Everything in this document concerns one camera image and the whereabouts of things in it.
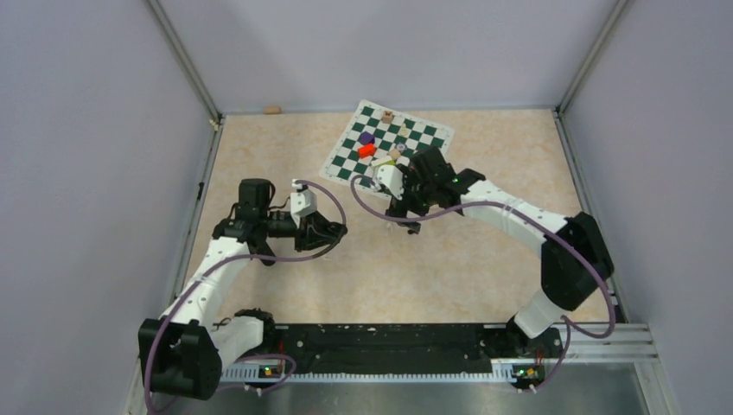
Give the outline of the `black earbud charging case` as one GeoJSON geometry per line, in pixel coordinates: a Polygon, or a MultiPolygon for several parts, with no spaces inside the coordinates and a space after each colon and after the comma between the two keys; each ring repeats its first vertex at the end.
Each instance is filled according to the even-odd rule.
{"type": "Polygon", "coordinates": [[[348,232],[347,226],[338,222],[330,222],[328,224],[328,230],[335,239],[344,237],[348,232]]]}

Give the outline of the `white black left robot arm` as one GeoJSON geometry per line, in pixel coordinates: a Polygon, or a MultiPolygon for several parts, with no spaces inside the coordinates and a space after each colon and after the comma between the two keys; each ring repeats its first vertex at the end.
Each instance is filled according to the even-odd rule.
{"type": "Polygon", "coordinates": [[[253,260],[265,266],[305,262],[333,250],[347,234],[347,218],[340,203],[340,220],[331,221],[317,210],[316,190],[331,201],[322,186],[294,180],[288,209],[272,207],[276,188],[264,178],[244,179],[238,200],[212,232],[204,259],[181,295],[157,319],[146,319],[138,330],[144,397],[152,406],[153,393],[209,399],[224,369],[251,351],[272,354],[277,334],[272,317],[246,310],[223,327],[217,316],[233,283],[253,260]]]}

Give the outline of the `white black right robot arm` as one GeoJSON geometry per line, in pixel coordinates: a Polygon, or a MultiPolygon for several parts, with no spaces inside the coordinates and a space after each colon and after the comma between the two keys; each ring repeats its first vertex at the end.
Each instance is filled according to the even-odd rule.
{"type": "Polygon", "coordinates": [[[490,182],[483,174],[455,171],[435,146],[415,153],[406,164],[379,167],[375,179],[391,196],[386,214],[410,233],[420,224],[409,213],[428,215],[433,206],[481,220],[525,244],[540,259],[540,287],[508,322],[507,346],[529,356],[541,346],[554,322],[576,310],[615,271],[593,216],[556,214],[490,182]]]}

